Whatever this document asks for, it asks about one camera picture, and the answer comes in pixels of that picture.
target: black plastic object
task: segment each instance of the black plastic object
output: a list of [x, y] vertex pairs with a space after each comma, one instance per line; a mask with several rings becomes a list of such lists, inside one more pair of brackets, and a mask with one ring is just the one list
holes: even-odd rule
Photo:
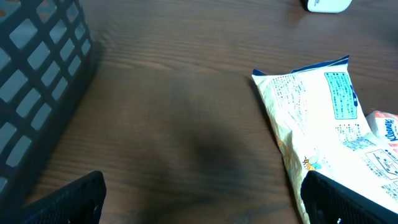
[[20, 208], [95, 69], [78, 0], [0, 1], [0, 217]]
[[0, 223], [97, 224], [105, 196], [104, 177], [100, 171], [94, 171], [12, 213]]
[[398, 223], [398, 214], [317, 171], [309, 171], [304, 178], [301, 198], [311, 224]]

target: white object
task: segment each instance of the white object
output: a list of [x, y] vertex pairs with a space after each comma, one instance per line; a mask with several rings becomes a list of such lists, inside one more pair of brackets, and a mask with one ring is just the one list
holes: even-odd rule
[[311, 12], [338, 13], [343, 12], [352, 0], [307, 0], [307, 8]]
[[347, 66], [345, 56], [286, 75], [253, 71], [306, 224], [300, 190], [308, 170], [398, 213], [398, 174], [385, 169], [398, 163], [398, 153], [370, 130]]

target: wooden table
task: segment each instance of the wooden table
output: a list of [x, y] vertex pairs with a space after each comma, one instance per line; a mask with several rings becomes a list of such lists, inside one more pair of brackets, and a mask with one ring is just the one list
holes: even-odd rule
[[27, 203], [100, 170], [101, 223], [299, 223], [251, 83], [350, 54], [365, 113], [398, 114], [398, 3], [83, 0], [100, 66]]

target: printed illustration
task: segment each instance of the printed illustration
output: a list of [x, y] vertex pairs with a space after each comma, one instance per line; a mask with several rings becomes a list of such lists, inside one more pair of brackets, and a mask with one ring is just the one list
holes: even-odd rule
[[393, 160], [391, 152], [386, 150], [376, 150], [366, 153], [366, 157], [389, 179], [398, 178], [398, 164]]
[[306, 157], [303, 161], [303, 165], [304, 165], [304, 167], [307, 168], [308, 171], [318, 170], [318, 169], [322, 168], [321, 164], [318, 163], [317, 156], [312, 156], [309, 159], [307, 159], [307, 157]]

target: blue label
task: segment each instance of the blue label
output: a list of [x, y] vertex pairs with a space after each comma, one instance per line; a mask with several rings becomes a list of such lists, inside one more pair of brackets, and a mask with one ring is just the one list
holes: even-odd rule
[[349, 77], [344, 72], [325, 72], [336, 119], [356, 119], [358, 99]]
[[386, 119], [385, 125], [386, 125], [386, 138], [388, 138], [390, 141], [398, 141], [397, 136], [394, 132], [394, 129], [392, 125], [394, 124], [393, 119]]

